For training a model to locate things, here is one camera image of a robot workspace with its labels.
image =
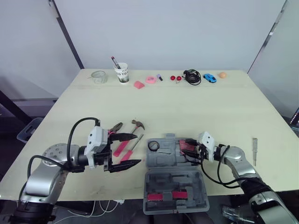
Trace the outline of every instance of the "white paper cup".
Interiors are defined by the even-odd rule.
[[[118,65],[120,66],[120,69],[114,66],[116,75],[121,83],[127,83],[129,81],[128,65],[123,62],[118,63]]]

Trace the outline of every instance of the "screwdriver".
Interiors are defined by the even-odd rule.
[[[135,148],[135,146],[138,144],[138,142],[142,139],[143,134],[139,136],[139,138],[137,139],[137,141],[135,142],[135,144],[133,145],[133,147],[131,148],[131,150],[128,150],[128,152],[123,156],[123,158],[121,159],[120,163],[122,161],[126,161],[130,158],[131,154],[133,154],[133,149]]]
[[[253,138],[253,163],[256,167],[256,154],[257,154],[257,138]]]

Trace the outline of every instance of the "wooden table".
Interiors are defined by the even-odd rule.
[[[113,70],[104,70],[108,75],[105,84],[95,84],[89,79],[93,71],[81,70],[47,114],[0,183],[0,199],[17,199],[30,157],[56,143],[66,143],[73,124],[88,116],[101,119],[106,129],[123,122],[122,132],[132,130],[132,119],[141,121],[146,131],[131,158],[142,162],[113,174],[104,172],[103,167],[69,174],[59,201],[143,198],[146,139],[162,138],[165,133],[196,139],[203,131],[208,131],[217,144],[242,148],[252,164],[252,138],[258,138],[256,170],[263,180],[275,191],[299,189],[298,138],[245,72],[228,70],[228,77],[221,79],[217,76],[220,71],[200,71],[213,74],[217,82],[203,79],[199,86],[191,86],[185,80],[178,84],[170,80],[171,75],[182,74],[178,70],[131,70],[127,84],[120,84]],[[145,83],[146,76],[157,74],[161,74],[162,82],[145,84],[140,90],[133,86],[136,80]],[[72,143],[86,145],[92,127],[92,121],[80,124]],[[114,163],[125,152],[113,157]],[[39,163],[36,160],[32,170]],[[216,162],[206,161],[205,168],[217,177]],[[223,181],[233,179],[224,165],[221,176]],[[208,195],[242,193],[207,178],[205,184]]]

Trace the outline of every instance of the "metal screwdriver shaft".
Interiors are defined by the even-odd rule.
[[[253,164],[256,167],[257,138],[253,138]]]

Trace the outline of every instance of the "red tool handle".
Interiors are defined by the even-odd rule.
[[[114,156],[119,157],[123,149],[127,146],[127,144],[130,141],[123,141],[116,149],[116,151],[113,153]]]
[[[188,193],[186,191],[173,191],[172,192],[172,198],[177,199],[188,199]]]
[[[133,151],[132,151],[132,150],[129,150],[129,151],[123,156],[123,158],[121,159],[120,162],[129,160],[131,154],[133,154]]]
[[[162,194],[148,194],[148,201],[163,201]]]

